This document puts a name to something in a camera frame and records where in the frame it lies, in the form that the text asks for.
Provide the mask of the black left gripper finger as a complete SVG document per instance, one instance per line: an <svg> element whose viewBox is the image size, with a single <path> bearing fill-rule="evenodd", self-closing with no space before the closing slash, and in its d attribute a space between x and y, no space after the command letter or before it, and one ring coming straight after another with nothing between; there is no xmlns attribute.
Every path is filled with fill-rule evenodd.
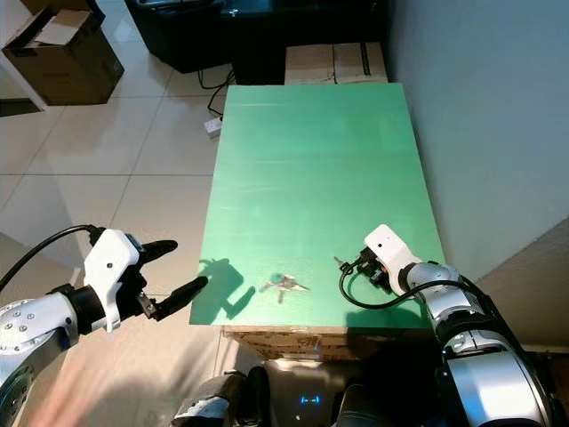
<svg viewBox="0 0 569 427"><path fill-rule="evenodd" d="M143 244L140 251L140 264L158 260L160 257L174 252L176 248L178 248L178 243L174 240L156 240Z"/></svg>
<svg viewBox="0 0 569 427"><path fill-rule="evenodd" d="M155 321L162 321L163 318L168 318L172 314L179 312L194 300L194 298L202 292L208 285L207 277L196 277L195 280L187 282L186 285L176 288L170 296L161 302L155 302L155 310L153 319Z"/></svg>

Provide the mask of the silver bunch of keys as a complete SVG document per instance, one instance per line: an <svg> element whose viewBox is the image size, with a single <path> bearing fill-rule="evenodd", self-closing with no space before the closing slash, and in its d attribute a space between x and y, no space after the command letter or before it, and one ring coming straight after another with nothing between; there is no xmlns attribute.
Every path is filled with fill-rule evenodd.
<svg viewBox="0 0 569 427"><path fill-rule="evenodd" d="M266 293L268 290L276 289L277 304L284 304L285 296L292 290L298 292L308 292L309 288L301 284L292 274L273 273L268 280L259 288L259 293Z"/></svg>

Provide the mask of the cardboard box under green board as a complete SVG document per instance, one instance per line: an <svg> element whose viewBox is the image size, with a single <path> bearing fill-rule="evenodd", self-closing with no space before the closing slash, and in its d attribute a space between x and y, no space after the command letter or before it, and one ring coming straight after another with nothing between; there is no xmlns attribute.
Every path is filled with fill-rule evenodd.
<svg viewBox="0 0 569 427"><path fill-rule="evenodd" d="M378 353L437 350L427 328L389 326L223 326L222 333L264 359L357 361Z"/></svg>

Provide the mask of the green table board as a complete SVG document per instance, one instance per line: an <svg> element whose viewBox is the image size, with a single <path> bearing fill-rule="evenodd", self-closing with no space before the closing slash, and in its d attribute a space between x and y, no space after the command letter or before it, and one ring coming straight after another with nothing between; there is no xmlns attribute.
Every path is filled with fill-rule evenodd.
<svg viewBox="0 0 569 427"><path fill-rule="evenodd" d="M200 326L427 328L419 302L361 277L339 292L334 256L352 262L387 224L424 260L444 251L398 83L233 85L224 117L200 268ZM273 273L308 292L259 293Z"/></svg>

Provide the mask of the black robot torso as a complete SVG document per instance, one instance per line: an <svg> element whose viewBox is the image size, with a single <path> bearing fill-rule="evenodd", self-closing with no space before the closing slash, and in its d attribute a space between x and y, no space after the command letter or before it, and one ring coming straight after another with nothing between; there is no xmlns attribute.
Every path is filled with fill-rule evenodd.
<svg viewBox="0 0 569 427"><path fill-rule="evenodd" d="M171 427L454 427L426 367L268 359L200 383Z"/></svg>

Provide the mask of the open brown cardboard box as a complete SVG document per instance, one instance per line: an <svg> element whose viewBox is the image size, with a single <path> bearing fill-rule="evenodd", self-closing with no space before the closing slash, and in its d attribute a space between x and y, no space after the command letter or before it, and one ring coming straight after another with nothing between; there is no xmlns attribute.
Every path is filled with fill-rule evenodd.
<svg viewBox="0 0 569 427"><path fill-rule="evenodd" d="M124 74L91 11L33 13L3 54L50 106L106 103Z"/></svg>

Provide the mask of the closed taped cardboard box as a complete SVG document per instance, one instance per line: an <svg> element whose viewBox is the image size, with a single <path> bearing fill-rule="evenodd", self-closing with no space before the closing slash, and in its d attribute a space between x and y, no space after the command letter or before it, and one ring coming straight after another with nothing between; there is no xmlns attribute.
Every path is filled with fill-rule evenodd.
<svg viewBox="0 0 569 427"><path fill-rule="evenodd" d="M379 42L288 46L285 85L313 83L387 83Z"/></svg>

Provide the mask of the black low cabinet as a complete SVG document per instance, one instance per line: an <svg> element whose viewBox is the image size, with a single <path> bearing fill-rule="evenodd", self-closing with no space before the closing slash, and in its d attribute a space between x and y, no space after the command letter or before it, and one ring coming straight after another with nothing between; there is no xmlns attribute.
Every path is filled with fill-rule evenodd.
<svg viewBox="0 0 569 427"><path fill-rule="evenodd" d="M281 85L289 46L380 42L388 0L124 0L149 52L182 74L228 64Z"/></svg>

